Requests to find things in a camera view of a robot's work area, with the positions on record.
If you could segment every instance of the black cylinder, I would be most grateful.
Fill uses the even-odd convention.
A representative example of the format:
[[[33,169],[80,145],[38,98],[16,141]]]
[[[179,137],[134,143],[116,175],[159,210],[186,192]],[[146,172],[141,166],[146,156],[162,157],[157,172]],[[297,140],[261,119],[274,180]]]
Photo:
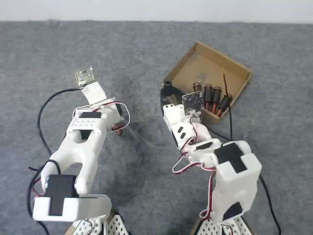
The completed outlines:
[[[219,109],[221,109],[224,112],[230,105],[231,100],[232,100],[231,95],[230,96],[224,95],[221,103],[219,104]]]
[[[195,82],[192,88],[194,89],[194,92],[198,92],[202,90],[200,82]]]
[[[164,94],[166,96],[171,96],[173,94],[173,89],[172,89],[173,85],[172,85],[172,81],[170,80],[165,80],[163,83],[163,90],[164,90]]]
[[[213,87],[211,84],[206,84],[204,86],[204,101],[212,102],[213,100]]]
[[[222,89],[220,87],[215,87],[213,89],[213,102],[214,103],[218,104],[220,102],[221,92],[222,92]]]

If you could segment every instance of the open cardboard box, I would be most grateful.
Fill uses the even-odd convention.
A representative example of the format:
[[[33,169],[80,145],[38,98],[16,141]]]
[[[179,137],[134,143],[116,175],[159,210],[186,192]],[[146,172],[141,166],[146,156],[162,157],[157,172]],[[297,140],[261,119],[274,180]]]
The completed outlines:
[[[249,81],[251,70],[202,42],[196,42],[192,46],[169,72],[165,80],[171,80],[174,87],[186,94],[193,92],[192,86],[195,82],[200,82],[202,88],[205,84],[212,84],[213,87],[219,86],[222,88],[222,100],[225,95],[223,73],[226,78],[228,94],[233,96],[230,104],[232,106]],[[173,103],[177,102],[174,96],[169,100]],[[221,117],[218,117],[204,109],[202,117],[205,121],[217,124],[227,111],[228,109]]]

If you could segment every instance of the circuit board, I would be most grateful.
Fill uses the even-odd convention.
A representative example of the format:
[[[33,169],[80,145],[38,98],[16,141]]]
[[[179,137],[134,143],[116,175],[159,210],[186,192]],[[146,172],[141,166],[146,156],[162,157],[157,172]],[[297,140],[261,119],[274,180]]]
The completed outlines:
[[[75,72],[77,85],[82,88],[97,80],[93,66],[77,70]]]
[[[203,91],[185,94],[181,98],[185,115],[200,112],[203,109]]]

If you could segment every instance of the white wall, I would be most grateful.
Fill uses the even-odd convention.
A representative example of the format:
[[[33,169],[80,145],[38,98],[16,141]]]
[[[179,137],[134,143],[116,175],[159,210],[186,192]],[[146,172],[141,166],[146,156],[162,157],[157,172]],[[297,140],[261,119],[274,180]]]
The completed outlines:
[[[313,23],[313,0],[0,0],[0,21]]]

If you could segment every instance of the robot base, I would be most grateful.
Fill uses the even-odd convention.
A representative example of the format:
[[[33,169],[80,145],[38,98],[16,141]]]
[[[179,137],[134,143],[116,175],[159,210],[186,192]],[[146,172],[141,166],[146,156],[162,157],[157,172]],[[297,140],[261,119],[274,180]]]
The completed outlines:
[[[224,222],[223,225],[214,223],[212,220],[201,221],[198,219],[190,235],[256,235],[246,221],[237,217]]]
[[[122,217],[114,210],[107,219],[92,218],[75,221],[64,235],[129,235]]]

